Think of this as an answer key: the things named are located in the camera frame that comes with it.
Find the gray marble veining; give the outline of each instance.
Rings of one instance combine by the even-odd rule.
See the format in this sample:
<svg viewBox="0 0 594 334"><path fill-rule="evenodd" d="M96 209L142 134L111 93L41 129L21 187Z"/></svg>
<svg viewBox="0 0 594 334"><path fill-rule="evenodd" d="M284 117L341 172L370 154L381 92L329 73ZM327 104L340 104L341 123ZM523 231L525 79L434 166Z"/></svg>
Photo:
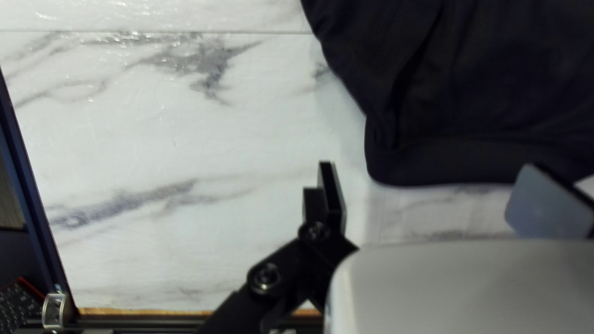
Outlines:
<svg viewBox="0 0 594 334"><path fill-rule="evenodd" d="M66 102L93 98L104 92L115 77L143 65L174 73L178 77L204 74L206 78L195 80L189 84L189 88L195 92L203 93L208 99L228 105L228 101L219 97L219 91L225 89L220 85L220 80L229 68L229 60L258 44L260 42L231 47L226 46L225 41L219 36L205 36L200 33L121 32L94 34L92 37L79 33L48 33L13 54L5 56L1 61L23 63L20 68L5 73L7 82L10 83L13 78L23 72L37 66L44 66L52 57L76 51L82 47L139 48L147 45L155 47L154 51L140 59L124 62L123 66L120 66L109 76L92 80L65 80L44 90L21 97L13 101L14 107L17 109L44 97ZM62 91L65 89L77 90L82 93L63 96Z"/></svg>

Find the black metal bracket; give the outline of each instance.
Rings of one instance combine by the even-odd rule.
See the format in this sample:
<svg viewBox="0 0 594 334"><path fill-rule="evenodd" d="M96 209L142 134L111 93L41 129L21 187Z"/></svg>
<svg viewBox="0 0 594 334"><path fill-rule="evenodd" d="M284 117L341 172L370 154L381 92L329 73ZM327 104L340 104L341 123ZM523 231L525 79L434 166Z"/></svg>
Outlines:
<svg viewBox="0 0 594 334"><path fill-rule="evenodd" d="M330 279L357 247L345 236L345 205L336 170L320 162L318 187L304 188L298 237L249 270L198 334L268 334L305 300L324 312Z"/></svg>

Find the screw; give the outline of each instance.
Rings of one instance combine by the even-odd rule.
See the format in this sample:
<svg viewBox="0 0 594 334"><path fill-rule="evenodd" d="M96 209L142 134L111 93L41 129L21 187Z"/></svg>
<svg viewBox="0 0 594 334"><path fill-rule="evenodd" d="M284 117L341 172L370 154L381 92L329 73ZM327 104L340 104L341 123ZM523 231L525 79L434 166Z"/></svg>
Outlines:
<svg viewBox="0 0 594 334"><path fill-rule="evenodd" d="M305 235L311 241L322 241L330 236L330 229L321 222L314 222L313 226L307 229Z"/></svg>
<svg viewBox="0 0 594 334"><path fill-rule="evenodd" d="M254 283L262 291L268 291L280 283L280 271L274 263L266 263L254 273Z"/></svg>

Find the white marble surface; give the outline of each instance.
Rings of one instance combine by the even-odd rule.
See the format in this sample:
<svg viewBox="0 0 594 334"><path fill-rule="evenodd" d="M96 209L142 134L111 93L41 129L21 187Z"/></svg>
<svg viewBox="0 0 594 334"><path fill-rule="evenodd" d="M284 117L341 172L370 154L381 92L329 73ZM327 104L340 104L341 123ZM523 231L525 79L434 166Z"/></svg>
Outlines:
<svg viewBox="0 0 594 334"><path fill-rule="evenodd" d="M0 31L311 30L299 0L2 0Z"/></svg>
<svg viewBox="0 0 594 334"><path fill-rule="evenodd" d="M200 29L244 33L0 33L0 65L79 307L215 308L296 235L302 187L315 184L319 160L336 163L347 236L359 245L513 236L507 187L371 181L363 116L313 36L275 33L302 31L293 19L259 19L260 5L277 4L295 10L261 1L232 18L223 2L222 14L202 13L214 23ZM0 5L26 22L59 4ZM247 11L253 18L240 20ZM66 25L198 29L171 15ZM35 26L11 20L0 20L4 30Z"/></svg>

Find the metal clip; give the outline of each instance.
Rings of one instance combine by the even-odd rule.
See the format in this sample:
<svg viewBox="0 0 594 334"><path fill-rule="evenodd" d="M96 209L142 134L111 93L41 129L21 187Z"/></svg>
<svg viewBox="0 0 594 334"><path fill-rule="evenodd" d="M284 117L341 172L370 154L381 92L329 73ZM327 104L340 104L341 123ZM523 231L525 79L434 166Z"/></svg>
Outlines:
<svg viewBox="0 0 594 334"><path fill-rule="evenodd" d="M62 330L72 319L72 305L67 294L48 294L42 308L42 325L45 329Z"/></svg>

